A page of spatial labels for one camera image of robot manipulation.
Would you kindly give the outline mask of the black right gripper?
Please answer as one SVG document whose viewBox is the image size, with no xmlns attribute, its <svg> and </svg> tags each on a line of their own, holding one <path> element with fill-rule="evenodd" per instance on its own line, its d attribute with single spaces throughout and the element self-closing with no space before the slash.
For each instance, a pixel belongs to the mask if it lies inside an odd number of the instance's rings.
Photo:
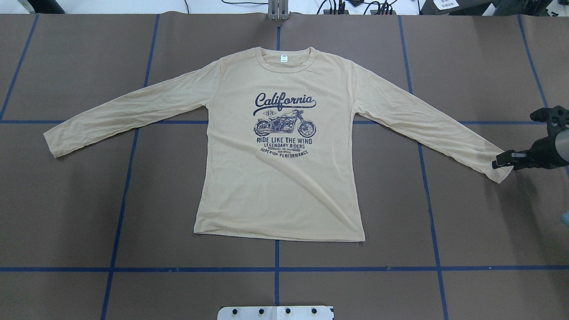
<svg viewBox="0 0 569 320">
<path fill-rule="evenodd" d="M 528 150 L 506 151 L 498 154 L 496 160 L 492 161 L 492 168 L 505 167 L 512 167 L 514 170 L 561 168 L 561 157 L 556 150 L 554 139 L 547 136 L 536 140 Z"/>
</svg>

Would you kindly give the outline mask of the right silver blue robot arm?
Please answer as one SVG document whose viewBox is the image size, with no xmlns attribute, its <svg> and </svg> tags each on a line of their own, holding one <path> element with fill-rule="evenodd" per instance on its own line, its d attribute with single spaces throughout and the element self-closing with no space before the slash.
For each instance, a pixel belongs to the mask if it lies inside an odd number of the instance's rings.
<svg viewBox="0 0 569 320">
<path fill-rule="evenodd" d="M 555 169 L 569 164 L 568 130 L 536 140 L 528 150 L 508 150 L 498 154 L 492 168 L 512 166 L 514 170 L 525 168 Z"/>
</svg>

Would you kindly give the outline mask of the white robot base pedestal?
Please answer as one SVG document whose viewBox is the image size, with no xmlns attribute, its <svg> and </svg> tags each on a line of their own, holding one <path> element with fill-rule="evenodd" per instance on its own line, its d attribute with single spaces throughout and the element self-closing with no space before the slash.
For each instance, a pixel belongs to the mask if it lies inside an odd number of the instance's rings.
<svg viewBox="0 0 569 320">
<path fill-rule="evenodd" d="M 218 320 L 333 320 L 332 306 L 235 306 L 223 307 Z"/>
</svg>

